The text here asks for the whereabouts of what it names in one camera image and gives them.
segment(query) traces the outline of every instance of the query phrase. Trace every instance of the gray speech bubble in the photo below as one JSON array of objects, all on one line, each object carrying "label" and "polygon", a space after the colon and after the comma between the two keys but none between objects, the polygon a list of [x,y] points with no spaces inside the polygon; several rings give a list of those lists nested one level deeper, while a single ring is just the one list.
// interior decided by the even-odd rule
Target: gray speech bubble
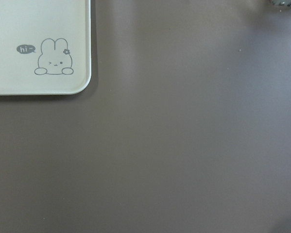
[{"label": "gray speech bubble", "polygon": [[28,54],[35,52],[35,47],[33,45],[19,45],[17,51],[21,54]]}]

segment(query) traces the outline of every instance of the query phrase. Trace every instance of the gray surface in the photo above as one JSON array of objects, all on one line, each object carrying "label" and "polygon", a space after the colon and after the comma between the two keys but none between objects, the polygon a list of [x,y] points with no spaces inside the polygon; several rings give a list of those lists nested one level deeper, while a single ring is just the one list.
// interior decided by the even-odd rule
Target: gray surface
[{"label": "gray surface", "polygon": [[89,87],[0,97],[0,233],[291,233],[280,9],[97,0]]}]

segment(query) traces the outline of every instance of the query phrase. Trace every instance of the cartoon bunny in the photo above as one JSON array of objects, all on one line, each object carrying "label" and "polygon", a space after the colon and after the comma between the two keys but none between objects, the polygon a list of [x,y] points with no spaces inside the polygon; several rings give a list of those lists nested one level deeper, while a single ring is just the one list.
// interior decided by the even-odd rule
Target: cartoon bunny
[{"label": "cartoon bunny", "polygon": [[72,74],[74,72],[73,60],[65,39],[59,38],[54,41],[48,38],[42,42],[41,51],[35,74]]}]

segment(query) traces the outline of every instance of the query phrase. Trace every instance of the tray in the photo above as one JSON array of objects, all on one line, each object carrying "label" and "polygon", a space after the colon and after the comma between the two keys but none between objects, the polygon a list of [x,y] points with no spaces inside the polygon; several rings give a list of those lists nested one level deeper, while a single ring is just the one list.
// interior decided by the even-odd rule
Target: tray
[{"label": "tray", "polygon": [[0,95],[75,94],[90,77],[90,0],[0,0]]}]

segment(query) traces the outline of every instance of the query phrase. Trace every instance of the flower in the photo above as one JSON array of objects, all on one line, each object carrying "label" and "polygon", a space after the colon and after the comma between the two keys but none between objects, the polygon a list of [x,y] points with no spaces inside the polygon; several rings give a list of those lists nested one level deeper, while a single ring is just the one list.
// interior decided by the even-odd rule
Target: flower
[{"label": "flower", "polygon": [[69,50],[65,49],[65,50],[63,51],[63,53],[64,53],[65,55],[68,55],[68,54],[69,54]]}]

